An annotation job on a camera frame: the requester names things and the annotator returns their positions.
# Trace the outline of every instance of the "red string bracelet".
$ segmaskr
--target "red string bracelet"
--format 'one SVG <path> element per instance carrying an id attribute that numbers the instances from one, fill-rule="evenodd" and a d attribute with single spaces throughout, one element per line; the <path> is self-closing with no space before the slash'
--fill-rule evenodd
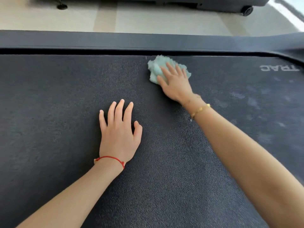
<path id="1" fill-rule="evenodd" d="M 103 157 L 99 157 L 99 158 L 97 158 L 97 159 L 94 159 L 94 161 L 95 161 L 95 162 L 97 162 L 97 161 L 99 161 L 100 159 L 102 159 L 102 158 L 104 158 L 104 157 L 113 158 L 113 159 L 115 159 L 115 160 L 119 161 L 119 162 L 120 162 L 120 164 L 123 166 L 123 168 L 125 168 L 125 164 L 124 164 L 124 162 L 120 161 L 120 160 L 119 160 L 118 158 L 116 158 L 116 157 L 111 157 L 111 156 L 103 156 Z"/>

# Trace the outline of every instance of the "person's left arm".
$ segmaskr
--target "person's left arm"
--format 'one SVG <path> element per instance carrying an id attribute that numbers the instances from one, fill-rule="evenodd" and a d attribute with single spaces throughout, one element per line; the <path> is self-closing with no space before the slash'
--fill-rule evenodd
<path id="1" fill-rule="evenodd" d="M 136 121 L 131 130 L 133 103 L 122 119 L 124 100 L 113 102 L 108 112 L 108 125 L 100 111 L 100 157 L 111 156 L 126 163 L 134 156 L 141 140 L 142 126 Z M 83 177 L 74 182 L 47 204 L 33 213 L 17 228 L 78 228 L 109 184 L 123 171 L 122 164 L 112 158 L 102 158 Z"/>

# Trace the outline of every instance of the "person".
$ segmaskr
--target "person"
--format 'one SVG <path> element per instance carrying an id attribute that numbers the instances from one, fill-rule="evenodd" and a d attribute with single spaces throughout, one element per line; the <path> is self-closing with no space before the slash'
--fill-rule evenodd
<path id="1" fill-rule="evenodd" d="M 270 153 L 228 122 L 192 92 L 185 70 L 162 67 L 166 82 L 158 76 L 163 92 L 179 102 L 195 119 L 212 149 L 230 172 L 261 217 L 270 227 L 304 227 L 304 187 Z M 142 126 L 131 130 L 133 103 L 123 114 L 124 100 L 108 110 L 108 124 L 100 111 L 101 144 L 95 165 L 79 180 L 55 196 L 22 222 L 18 228 L 76 228 L 109 184 L 132 159 L 142 135 Z"/>

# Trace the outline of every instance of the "light green cloth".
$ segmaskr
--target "light green cloth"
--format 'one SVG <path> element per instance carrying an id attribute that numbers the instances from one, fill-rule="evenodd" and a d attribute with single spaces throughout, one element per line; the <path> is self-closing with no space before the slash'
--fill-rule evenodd
<path id="1" fill-rule="evenodd" d="M 150 75 L 150 81 L 155 83 L 155 84 L 158 84 L 158 81 L 157 81 L 157 76 L 160 75 L 163 77 L 163 79 L 167 82 L 167 78 L 164 76 L 160 66 L 163 66 L 165 67 L 166 69 L 167 66 L 166 66 L 166 62 L 169 62 L 170 65 L 172 65 L 173 67 L 175 67 L 176 64 L 178 64 L 176 61 L 173 61 L 170 57 L 164 57 L 162 55 L 158 55 L 154 61 L 149 61 L 148 62 L 148 69 L 150 70 L 151 72 L 151 75 Z M 185 65 L 181 65 L 181 64 L 178 64 L 178 66 L 180 67 L 180 69 L 185 69 L 186 70 L 186 73 L 187 73 L 187 77 L 190 78 L 191 77 L 191 73 L 188 72 L 187 70 L 187 66 Z"/>

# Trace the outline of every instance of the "treadmill belt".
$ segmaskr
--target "treadmill belt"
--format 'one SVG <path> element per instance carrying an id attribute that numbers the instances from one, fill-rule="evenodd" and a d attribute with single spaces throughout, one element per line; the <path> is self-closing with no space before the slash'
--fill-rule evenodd
<path id="1" fill-rule="evenodd" d="M 155 56 L 0 55 L 0 221 L 13 228 L 98 157 L 98 113 L 134 102 L 142 142 L 82 227 L 267 227 L 188 113 L 149 81 Z M 304 179 L 304 70 L 275 57 L 174 57 L 192 89 Z"/>

